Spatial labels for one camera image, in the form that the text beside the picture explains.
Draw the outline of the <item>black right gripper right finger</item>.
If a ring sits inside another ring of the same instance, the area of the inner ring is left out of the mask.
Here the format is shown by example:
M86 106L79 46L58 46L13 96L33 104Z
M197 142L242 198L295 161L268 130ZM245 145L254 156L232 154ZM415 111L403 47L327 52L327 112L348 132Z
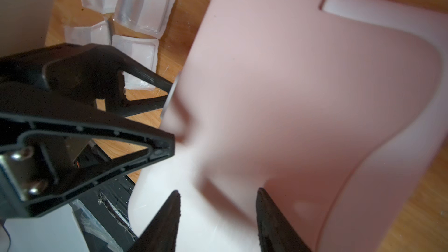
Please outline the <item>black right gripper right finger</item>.
M311 252L264 188L257 191L256 212L262 252Z

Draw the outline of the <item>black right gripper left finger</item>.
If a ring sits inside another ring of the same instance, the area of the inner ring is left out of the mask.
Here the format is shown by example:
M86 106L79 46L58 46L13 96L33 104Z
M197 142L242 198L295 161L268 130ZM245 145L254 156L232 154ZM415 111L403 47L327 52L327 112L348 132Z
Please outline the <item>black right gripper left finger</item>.
M181 196L173 191L128 252L175 252Z

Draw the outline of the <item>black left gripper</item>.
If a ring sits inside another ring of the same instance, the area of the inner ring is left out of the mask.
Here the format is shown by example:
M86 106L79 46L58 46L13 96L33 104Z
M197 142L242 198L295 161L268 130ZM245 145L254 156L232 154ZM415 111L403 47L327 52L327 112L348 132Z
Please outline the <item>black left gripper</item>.
M129 100L126 90L169 93L173 83L110 45L59 44L1 58L16 81L108 112L51 118L1 114L1 218L41 217L117 177L175 153L175 137L126 117L162 109L168 97ZM92 139L141 150L107 158Z

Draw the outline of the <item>pink medicine chest box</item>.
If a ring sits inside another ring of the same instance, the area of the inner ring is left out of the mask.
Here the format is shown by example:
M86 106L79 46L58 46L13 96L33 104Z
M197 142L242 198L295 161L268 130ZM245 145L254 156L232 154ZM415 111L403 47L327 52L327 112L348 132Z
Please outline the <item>pink medicine chest box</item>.
M257 252L264 188L314 252L374 252L448 133L448 16L385 0L211 0L162 112L179 252Z

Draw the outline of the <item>gauze packet clear wrapper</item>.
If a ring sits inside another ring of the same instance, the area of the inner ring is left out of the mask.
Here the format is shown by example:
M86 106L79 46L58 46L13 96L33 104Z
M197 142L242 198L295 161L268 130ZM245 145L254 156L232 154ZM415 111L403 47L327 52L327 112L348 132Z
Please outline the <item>gauze packet clear wrapper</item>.
M161 39L176 0L118 0L114 20L128 29Z

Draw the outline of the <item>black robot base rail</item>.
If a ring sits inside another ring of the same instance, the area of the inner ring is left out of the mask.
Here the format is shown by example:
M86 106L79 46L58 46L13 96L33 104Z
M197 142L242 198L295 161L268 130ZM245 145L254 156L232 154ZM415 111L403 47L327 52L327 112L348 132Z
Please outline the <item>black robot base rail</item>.
M126 252L138 240L128 219L134 186L121 176L70 203L90 252Z

